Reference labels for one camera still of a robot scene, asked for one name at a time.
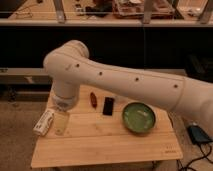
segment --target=item on shelf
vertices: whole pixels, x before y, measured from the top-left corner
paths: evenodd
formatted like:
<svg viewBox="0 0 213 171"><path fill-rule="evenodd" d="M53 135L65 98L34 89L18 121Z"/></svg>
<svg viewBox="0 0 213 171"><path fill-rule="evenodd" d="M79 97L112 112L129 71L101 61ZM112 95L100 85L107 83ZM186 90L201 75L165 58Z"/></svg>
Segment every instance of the item on shelf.
<svg viewBox="0 0 213 171"><path fill-rule="evenodd" d="M113 0L113 13L117 18L141 18L144 15L144 0ZM167 0L154 0L152 18L171 19L174 8Z"/></svg>
<svg viewBox="0 0 213 171"><path fill-rule="evenodd" d="M112 3L111 2L106 2L103 4L96 5L94 7L87 6L85 8L86 14L87 15L95 15L98 17L104 17L106 16L109 12L112 12Z"/></svg>

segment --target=bowl rim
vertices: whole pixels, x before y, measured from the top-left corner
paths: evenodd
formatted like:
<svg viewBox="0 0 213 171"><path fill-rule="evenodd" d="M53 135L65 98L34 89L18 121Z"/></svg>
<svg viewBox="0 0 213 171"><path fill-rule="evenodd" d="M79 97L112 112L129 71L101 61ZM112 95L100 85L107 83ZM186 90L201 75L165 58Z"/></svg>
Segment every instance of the bowl rim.
<svg viewBox="0 0 213 171"><path fill-rule="evenodd" d="M127 108L129 108L129 107L132 106L132 105L138 105L138 104L139 104L139 105L142 105L142 106L144 106L144 107L146 107L149 111L151 111L149 114L151 114L151 115L152 115L152 118L154 119L154 120L153 120L152 126L151 126L147 131L135 131L135 130L131 129L131 128L128 126L128 124L126 123L125 119L124 119L124 117L125 117L125 110L127 110ZM153 109L152 109L151 107L149 107L148 105L146 105L146 104L144 104L144 103L142 103L142 102L131 102L131 103L128 103L128 104L123 108L123 111L122 111L122 120L123 120L123 122L124 122L125 127L128 128L130 131L132 131L132 132L134 132L134 133L148 133L148 132L154 127L154 125L155 125L155 123L156 123L156 116L155 116L155 112L153 111Z"/></svg>

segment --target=black cable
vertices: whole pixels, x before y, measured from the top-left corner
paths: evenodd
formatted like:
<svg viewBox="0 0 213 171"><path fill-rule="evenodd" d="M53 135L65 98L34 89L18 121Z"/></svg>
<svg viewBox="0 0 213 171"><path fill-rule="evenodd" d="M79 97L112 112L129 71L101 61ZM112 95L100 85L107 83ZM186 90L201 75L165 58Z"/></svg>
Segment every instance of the black cable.
<svg viewBox="0 0 213 171"><path fill-rule="evenodd" d="M212 146L210 144L207 144L207 145L209 146L209 153L211 154L212 153ZM213 164L213 161L208 158L208 156L210 154L208 154L208 155L205 154L201 146L199 146L199 148L200 148L201 153L205 156L206 160L208 160L209 163Z"/></svg>
<svg viewBox="0 0 213 171"><path fill-rule="evenodd" d="M213 161L210 160L208 158L208 156L212 153L212 146L210 144L207 144L209 146L209 152L207 154L204 153L203 149L202 149L202 145L201 144L197 144L201 153L203 154L203 156L195 158L193 160L191 160L186 166L183 167L182 163L180 160L177 160L178 162L178 171L188 171L188 170L192 170L192 171L196 171L196 169L190 167L190 165L196 161L202 160L202 159L207 159L211 164L213 164Z"/></svg>

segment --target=floor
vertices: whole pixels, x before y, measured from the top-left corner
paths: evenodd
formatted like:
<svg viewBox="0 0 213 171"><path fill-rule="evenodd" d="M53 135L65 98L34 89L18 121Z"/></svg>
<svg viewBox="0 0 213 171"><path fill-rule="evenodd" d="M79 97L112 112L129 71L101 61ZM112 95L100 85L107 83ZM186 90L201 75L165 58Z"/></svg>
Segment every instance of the floor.
<svg viewBox="0 0 213 171"><path fill-rule="evenodd" d="M0 94L0 171L50 171L54 169L31 169L30 162L37 136L32 132L39 116L45 109L48 91L46 92L18 92L15 100L9 97L8 91ZM188 161L201 156L197 146L192 145L182 118L169 114L173 127L183 150L185 165ZM213 165L207 160L201 160L192 165L197 171L212 171ZM66 171L145 171L142 163L99 165L61 168ZM165 161L156 170L175 171L176 161Z"/></svg>

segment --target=wooden tabletop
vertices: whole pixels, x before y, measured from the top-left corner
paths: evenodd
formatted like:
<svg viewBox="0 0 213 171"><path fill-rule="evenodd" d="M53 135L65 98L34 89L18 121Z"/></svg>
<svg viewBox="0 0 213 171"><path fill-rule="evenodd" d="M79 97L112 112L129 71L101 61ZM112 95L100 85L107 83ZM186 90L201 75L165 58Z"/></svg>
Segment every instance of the wooden tabletop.
<svg viewBox="0 0 213 171"><path fill-rule="evenodd" d="M90 104L90 93L97 96L98 107ZM102 114L104 98L115 98L112 116ZM69 110L63 135L57 135L57 114L45 137L39 137L32 168L77 166L182 158L182 151L164 110L151 107L156 124L148 134L134 135L122 122L123 108L133 100L90 86L81 86L78 104ZM49 98L47 107L52 107Z"/></svg>

